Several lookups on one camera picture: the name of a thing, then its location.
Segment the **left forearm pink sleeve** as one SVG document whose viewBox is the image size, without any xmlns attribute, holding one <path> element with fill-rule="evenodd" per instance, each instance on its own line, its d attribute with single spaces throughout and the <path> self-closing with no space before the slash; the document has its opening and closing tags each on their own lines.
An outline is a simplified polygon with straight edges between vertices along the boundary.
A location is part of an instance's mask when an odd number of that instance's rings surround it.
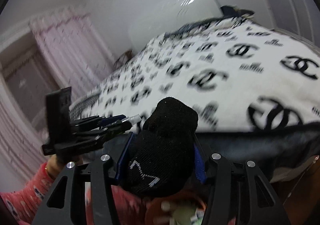
<svg viewBox="0 0 320 225">
<path fill-rule="evenodd" d="M 43 163 L 26 186 L 14 192 L 1 192 L 1 200 L 17 224 L 31 224 L 54 180 Z"/>
</svg>

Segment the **person's left hand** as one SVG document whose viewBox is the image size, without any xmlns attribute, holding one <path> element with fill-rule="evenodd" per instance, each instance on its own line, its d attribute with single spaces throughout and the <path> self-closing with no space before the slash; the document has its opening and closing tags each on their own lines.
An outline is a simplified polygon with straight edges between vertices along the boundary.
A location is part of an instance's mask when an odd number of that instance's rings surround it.
<svg viewBox="0 0 320 225">
<path fill-rule="evenodd" d="M 46 172 L 48 176 L 52 179 L 55 179 L 69 162 L 74 162 L 76 165 L 83 164 L 81 156 L 63 159 L 56 154 L 51 155 L 46 163 Z"/>
</svg>

